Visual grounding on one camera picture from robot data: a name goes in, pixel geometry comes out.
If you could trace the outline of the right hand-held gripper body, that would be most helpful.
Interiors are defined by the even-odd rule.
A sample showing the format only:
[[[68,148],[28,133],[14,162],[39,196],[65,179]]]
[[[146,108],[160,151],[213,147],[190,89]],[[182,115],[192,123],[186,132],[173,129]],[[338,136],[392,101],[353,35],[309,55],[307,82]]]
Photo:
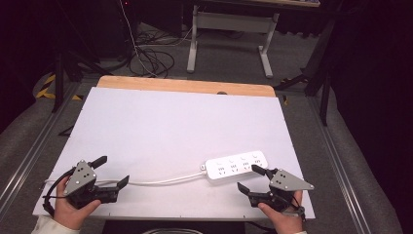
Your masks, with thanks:
[[[253,208],[259,203],[264,203],[279,213],[303,213],[305,209],[294,197],[299,190],[313,190],[315,187],[302,178],[285,170],[277,170],[277,173],[269,178],[270,190],[266,193],[249,192],[247,198]]]

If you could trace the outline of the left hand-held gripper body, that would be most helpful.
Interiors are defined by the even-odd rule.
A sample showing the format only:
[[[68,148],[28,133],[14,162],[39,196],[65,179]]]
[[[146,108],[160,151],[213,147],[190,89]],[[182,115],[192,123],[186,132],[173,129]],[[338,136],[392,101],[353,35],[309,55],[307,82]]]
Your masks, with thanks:
[[[64,190],[64,197],[76,209],[84,208],[93,200],[99,200],[102,204],[115,203],[118,198],[119,188],[98,187],[97,175],[89,162],[81,160],[74,168]]]

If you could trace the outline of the white power strip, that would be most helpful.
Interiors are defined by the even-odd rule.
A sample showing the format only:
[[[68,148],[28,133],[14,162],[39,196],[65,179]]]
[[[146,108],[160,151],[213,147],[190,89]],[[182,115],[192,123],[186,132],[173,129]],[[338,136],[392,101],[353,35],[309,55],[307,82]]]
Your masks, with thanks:
[[[267,168],[268,162],[262,151],[230,155],[206,160],[204,168],[209,179],[221,179],[250,173],[252,166]]]

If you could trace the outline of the person's left hand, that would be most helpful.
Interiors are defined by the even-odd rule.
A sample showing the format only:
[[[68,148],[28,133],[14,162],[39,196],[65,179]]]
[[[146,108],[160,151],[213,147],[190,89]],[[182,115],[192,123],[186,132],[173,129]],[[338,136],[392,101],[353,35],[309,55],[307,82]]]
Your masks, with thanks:
[[[64,190],[68,177],[64,177],[56,186],[56,203],[54,221],[72,230],[80,230],[85,219],[91,215],[101,204],[99,200],[93,200],[84,208],[77,210],[64,197]]]

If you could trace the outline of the person's right hand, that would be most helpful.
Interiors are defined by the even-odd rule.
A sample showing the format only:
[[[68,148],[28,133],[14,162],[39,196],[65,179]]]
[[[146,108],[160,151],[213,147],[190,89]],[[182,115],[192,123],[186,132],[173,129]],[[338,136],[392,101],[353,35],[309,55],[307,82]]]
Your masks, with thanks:
[[[299,234],[304,231],[303,220],[300,216],[281,214],[264,203],[259,203],[258,208],[272,221],[278,234]]]

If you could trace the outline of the white board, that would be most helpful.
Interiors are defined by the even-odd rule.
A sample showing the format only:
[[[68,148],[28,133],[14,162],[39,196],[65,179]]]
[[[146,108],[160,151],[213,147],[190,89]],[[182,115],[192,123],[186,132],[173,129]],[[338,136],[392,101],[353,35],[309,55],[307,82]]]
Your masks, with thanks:
[[[206,160],[260,150],[268,168],[302,174],[275,97],[93,88],[49,178],[80,160],[106,156],[98,180],[130,183],[114,204],[94,216],[107,219],[254,220],[237,186],[266,192],[259,174],[214,181],[201,173]]]

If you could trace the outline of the yellow black floor tape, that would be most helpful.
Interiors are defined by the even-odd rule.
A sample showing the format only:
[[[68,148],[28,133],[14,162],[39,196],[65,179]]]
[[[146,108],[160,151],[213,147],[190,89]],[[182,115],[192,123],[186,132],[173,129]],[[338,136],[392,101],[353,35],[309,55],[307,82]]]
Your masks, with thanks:
[[[40,91],[37,93],[36,97],[37,98],[50,98],[50,99],[55,99],[56,94],[51,93],[51,86],[54,83],[56,79],[56,76],[54,74],[50,75],[46,81],[43,83]]]

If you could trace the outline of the black tripod stand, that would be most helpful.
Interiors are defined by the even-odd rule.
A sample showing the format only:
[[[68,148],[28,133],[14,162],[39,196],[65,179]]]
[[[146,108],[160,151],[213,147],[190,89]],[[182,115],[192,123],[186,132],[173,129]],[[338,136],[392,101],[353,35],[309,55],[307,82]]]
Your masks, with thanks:
[[[55,69],[55,104],[53,113],[56,113],[63,105],[64,101],[64,75],[73,82],[80,82],[83,79],[80,63],[88,67],[94,73],[100,75],[110,75],[110,72],[98,66],[90,59],[81,56],[79,53],[65,50],[56,51],[56,69]]]

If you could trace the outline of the black metal stand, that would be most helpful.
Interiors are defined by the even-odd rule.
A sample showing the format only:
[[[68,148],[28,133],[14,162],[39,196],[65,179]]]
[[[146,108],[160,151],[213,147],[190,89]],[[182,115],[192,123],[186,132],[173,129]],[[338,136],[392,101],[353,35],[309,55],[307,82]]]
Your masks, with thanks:
[[[284,79],[279,85],[275,87],[276,91],[282,91],[286,88],[294,86],[299,82],[308,81],[304,93],[307,97],[314,97],[319,89],[321,92],[321,102],[319,108],[319,117],[321,122],[326,126],[327,120],[327,105],[329,100],[330,78],[328,75],[328,63],[326,60],[326,50],[330,40],[331,33],[335,25],[335,20],[330,19],[323,29],[318,42],[307,62],[303,68],[302,73],[290,80]]]

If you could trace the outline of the wooden desk top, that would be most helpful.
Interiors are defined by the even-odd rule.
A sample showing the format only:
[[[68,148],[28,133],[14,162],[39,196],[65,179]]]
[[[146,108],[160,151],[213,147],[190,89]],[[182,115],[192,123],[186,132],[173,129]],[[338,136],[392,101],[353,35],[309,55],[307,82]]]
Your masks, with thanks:
[[[300,6],[300,7],[319,7],[319,0],[250,0],[260,3],[281,4],[286,6]]]

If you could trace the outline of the metal floor rail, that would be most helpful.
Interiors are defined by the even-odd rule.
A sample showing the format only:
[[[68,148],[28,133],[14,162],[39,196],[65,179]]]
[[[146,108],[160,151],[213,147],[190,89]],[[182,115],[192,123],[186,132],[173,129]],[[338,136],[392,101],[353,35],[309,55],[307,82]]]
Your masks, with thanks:
[[[341,192],[343,194],[345,203],[348,207],[351,218],[356,227],[357,234],[371,234],[370,227],[366,221],[365,215],[362,211],[357,195],[349,180],[349,177],[341,161],[337,148],[333,142],[333,138],[330,134],[330,131],[323,124],[323,122],[321,121],[321,118],[319,117],[318,102],[314,97],[308,97],[308,103],[313,112],[313,115],[315,116],[317,120],[319,129],[322,134],[322,138],[326,144],[327,155],[328,155],[332,170],[335,173],[335,176],[340,186]]]
[[[66,87],[56,111],[54,99],[38,99],[0,134],[0,212],[16,199],[80,86],[70,83]]]

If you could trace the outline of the white metal desk frame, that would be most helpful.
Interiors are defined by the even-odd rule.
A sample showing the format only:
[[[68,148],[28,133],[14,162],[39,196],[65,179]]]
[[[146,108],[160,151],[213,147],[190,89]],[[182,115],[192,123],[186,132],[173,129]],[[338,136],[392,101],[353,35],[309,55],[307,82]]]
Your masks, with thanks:
[[[260,45],[257,50],[261,58],[265,76],[268,79],[273,78],[274,74],[267,53],[275,34],[279,16],[277,13],[274,13],[270,18],[206,13],[200,10],[199,5],[195,5],[192,11],[192,34],[186,68],[187,72],[193,73],[195,71],[198,47],[197,31],[199,29],[233,30],[266,34],[265,43]]]

